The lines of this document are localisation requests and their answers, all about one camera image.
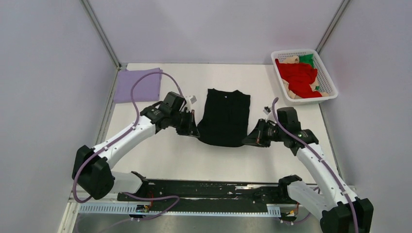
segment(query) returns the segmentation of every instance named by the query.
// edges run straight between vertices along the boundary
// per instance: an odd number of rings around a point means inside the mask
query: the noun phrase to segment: purple towel
[[[116,86],[114,103],[130,103],[130,90],[135,82],[143,75],[151,72],[162,72],[160,68],[149,70],[120,71]],[[141,80],[133,91],[133,98],[136,102],[159,101],[161,74],[152,74]]]

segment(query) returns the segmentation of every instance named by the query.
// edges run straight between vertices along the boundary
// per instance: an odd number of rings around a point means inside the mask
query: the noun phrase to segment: white wall
[[[271,64],[318,45],[341,0],[89,0],[121,62]]]
[[[412,215],[412,2],[354,0],[321,58],[339,96],[322,104],[344,178],[374,207],[373,233]]]
[[[115,75],[78,0],[0,3],[0,232],[57,231]]]

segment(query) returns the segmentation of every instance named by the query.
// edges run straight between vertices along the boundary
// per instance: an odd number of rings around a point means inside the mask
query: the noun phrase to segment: white table
[[[273,66],[217,65],[217,64],[129,64],[128,70],[160,67],[172,75],[185,96],[195,95],[193,105],[196,123],[202,119],[207,89],[239,90],[251,95],[248,133],[258,119],[265,118],[264,106],[270,106],[279,97],[276,108],[285,107]],[[163,76],[160,100],[169,91],[177,92],[174,83]],[[152,102],[137,103],[139,110]],[[311,129],[333,168],[336,167],[319,105],[295,107],[302,129]],[[126,127],[136,118],[131,103],[116,104],[107,138]],[[178,136],[175,129],[160,131],[143,141],[113,168],[114,171],[137,171],[150,179],[209,180],[276,183],[280,178],[296,174],[306,183],[314,179],[283,143],[272,142],[270,148],[243,146],[239,148],[215,147],[193,137]]]

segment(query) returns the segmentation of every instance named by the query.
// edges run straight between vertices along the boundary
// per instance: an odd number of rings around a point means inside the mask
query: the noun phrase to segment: folded black cloth
[[[241,147],[247,136],[250,95],[207,90],[205,113],[197,128],[199,140],[213,146]]]

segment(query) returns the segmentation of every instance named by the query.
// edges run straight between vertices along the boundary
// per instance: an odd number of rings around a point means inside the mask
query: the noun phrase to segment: white plastic basket
[[[307,99],[298,99],[294,100],[289,97],[286,93],[285,86],[283,85],[282,78],[280,77],[279,69],[275,63],[275,59],[277,58],[279,62],[282,62],[285,58],[291,56],[303,56],[307,54],[313,54],[313,65],[314,68],[318,69],[318,82],[319,82],[319,91],[320,92],[327,92],[329,96],[327,97],[317,97],[317,98],[307,98]],[[338,96],[338,90],[335,88],[335,84],[333,84],[332,79],[327,72],[325,65],[321,58],[319,57],[318,53],[315,50],[310,49],[302,49],[302,50],[281,50],[275,51],[271,54],[272,62],[275,67],[275,72],[277,75],[277,80],[279,81],[279,86],[282,89],[282,93],[284,96],[285,103],[289,106],[293,105],[301,105],[301,104],[313,104],[313,103],[321,103],[325,100],[334,99]]]

